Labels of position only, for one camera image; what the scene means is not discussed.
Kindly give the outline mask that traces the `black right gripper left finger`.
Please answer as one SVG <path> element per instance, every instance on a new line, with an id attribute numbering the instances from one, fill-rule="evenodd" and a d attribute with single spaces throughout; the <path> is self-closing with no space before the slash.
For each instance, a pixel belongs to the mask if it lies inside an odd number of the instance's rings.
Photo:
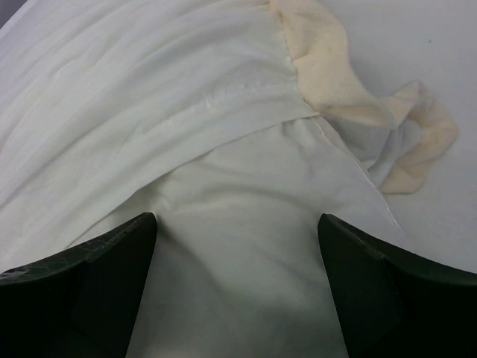
<path id="1" fill-rule="evenodd" d="M 1 356 L 125 357 L 156 238 L 143 213 L 1 273 Z"/>

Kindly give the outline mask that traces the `grey and cream pillowcase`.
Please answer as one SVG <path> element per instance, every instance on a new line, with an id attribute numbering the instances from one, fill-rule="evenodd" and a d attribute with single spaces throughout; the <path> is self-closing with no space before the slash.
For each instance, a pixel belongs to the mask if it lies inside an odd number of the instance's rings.
<path id="1" fill-rule="evenodd" d="M 318 1 L 27 1 L 1 27 L 1 268 L 62 251 L 227 142 L 316 118 L 382 193 L 458 137 L 419 81 L 369 93 Z"/>

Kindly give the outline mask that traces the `white pillow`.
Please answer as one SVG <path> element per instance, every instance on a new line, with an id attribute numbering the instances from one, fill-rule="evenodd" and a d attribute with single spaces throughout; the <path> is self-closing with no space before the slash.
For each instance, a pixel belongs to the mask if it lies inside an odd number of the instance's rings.
<path id="1" fill-rule="evenodd" d="M 142 197 L 165 235 L 129 357 L 345 357 L 320 217 L 408 245 L 385 199 L 319 117 L 223 145 Z"/>

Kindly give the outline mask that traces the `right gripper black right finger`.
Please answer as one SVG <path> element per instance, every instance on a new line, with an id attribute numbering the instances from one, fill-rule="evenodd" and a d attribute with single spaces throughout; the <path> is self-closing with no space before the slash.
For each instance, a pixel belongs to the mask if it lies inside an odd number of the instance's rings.
<path id="1" fill-rule="evenodd" d="M 318 238 L 349 357 L 476 356 L 476 274 L 332 215 Z"/>

